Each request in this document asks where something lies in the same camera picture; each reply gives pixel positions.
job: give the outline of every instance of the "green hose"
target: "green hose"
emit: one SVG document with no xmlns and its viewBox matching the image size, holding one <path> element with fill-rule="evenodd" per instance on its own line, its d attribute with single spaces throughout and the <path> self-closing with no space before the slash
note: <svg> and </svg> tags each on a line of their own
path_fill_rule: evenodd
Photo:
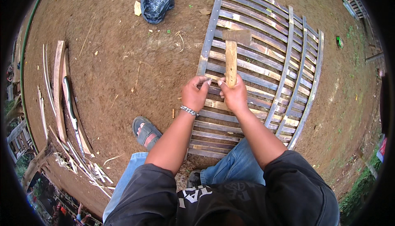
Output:
<svg viewBox="0 0 395 226">
<path fill-rule="evenodd" d="M 27 117 L 26 104 L 25 104 L 25 100 L 24 100 L 23 68 L 24 68 L 24 56 L 25 56 L 25 51 L 26 51 L 26 43 L 27 43 L 27 38 L 29 36 L 30 26 L 32 25 L 33 17 L 34 17 L 34 14 L 36 13 L 38 5 L 40 4 L 40 1 L 41 0 L 37 0 L 36 1 L 36 4 L 34 5 L 34 8 L 32 10 L 32 14 L 30 15 L 30 19 L 29 19 L 29 22 L 28 22 L 27 27 L 26 27 L 25 36 L 23 38 L 22 54 L 21 54 L 21 101 L 22 101 L 22 107 L 23 107 L 23 114 L 24 114 L 24 117 L 25 117 L 27 130 L 29 131 L 30 138 L 32 139 L 33 147 L 36 150 L 37 154 L 39 153 L 39 151 L 37 149 L 36 143 L 34 142 L 34 138 L 33 138 L 33 135 L 32 135 L 32 129 L 30 128 L 29 119 Z"/>
</svg>

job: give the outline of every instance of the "tree trunk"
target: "tree trunk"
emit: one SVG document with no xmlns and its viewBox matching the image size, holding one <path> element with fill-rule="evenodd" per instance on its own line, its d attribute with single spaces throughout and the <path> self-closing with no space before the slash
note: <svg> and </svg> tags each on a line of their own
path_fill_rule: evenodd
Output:
<svg viewBox="0 0 395 226">
<path fill-rule="evenodd" d="M 29 188 L 29 184 L 32 181 L 36 172 L 40 170 L 43 165 L 46 164 L 47 159 L 52 155 L 54 151 L 55 149 L 52 146 L 52 143 L 47 140 L 47 145 L 45 146 L 45 148 L 40 151 L 40 153 L 34 159 L 30 161 L 29 166 L 25 174 L 22 176 L 21 180 L 22 189 L 25 192 Z"/>
<path fill-rule="evenodd" d="M 10 124 L 10 122 L 12 122 L 12 120 L 17 118 L 18 116 L 24 116 L 20 95 L 15 99 L 14 106 L 12 106 L 11 110 L 7 113 L 5 117 L 6 126 Z"/>
</svg>

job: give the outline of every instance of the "dry leaf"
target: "dry leaf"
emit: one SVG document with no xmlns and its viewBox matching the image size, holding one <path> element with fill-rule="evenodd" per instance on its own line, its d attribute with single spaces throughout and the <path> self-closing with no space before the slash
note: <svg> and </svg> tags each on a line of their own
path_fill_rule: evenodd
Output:
<svg viewBox="0 0 395 226">
<path fill-rule="evenodd" d="M 211 10 L 207 10 L 206 8 L 203 8 L 203 9 L 199 10 L 199 12 L 201 14 L 204 14 L 204 15 L 211 14 Z"/>
<path fill-rule="evenodd" d="M 134 3 L 134 14 L 137 16 L 140 16 L 141 14 L 141 3 L 138 1 L 135 1 Z"/>
</svg>

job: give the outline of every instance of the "blue jeans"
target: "blue jeans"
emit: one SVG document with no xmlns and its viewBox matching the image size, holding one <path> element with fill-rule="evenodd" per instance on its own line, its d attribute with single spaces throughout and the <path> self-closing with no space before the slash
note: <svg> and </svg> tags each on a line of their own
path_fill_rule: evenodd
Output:
<svg viewBox="0 0 395 226">
<path fill-rule="evenodd" d="M 134 153 L 121 179 L 116 184 L 114 193 L 103 213 L 103 222 L 118 205 L 121 196 L 134 171 L 143 165 L 148 152 Z M 247 140 L 242 139 L 215 166 L 203 169 L 200 173 L 202 185 L 218 184 L 228 181 L 249 181 L 265 185 L 264 172 L 255 160 Z"/>
</svg>

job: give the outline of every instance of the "hammer head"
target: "hammer head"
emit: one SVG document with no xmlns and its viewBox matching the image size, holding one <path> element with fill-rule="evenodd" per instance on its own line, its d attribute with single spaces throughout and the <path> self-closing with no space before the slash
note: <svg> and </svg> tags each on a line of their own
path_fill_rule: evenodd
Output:
<svg viewBox="0 0 395 226">
<path fill-rule="evenodd" d="M 251 43 L 250 30 L 222 31 L 222 40 L 236 41 L 249 46 Z"/>
</svg>

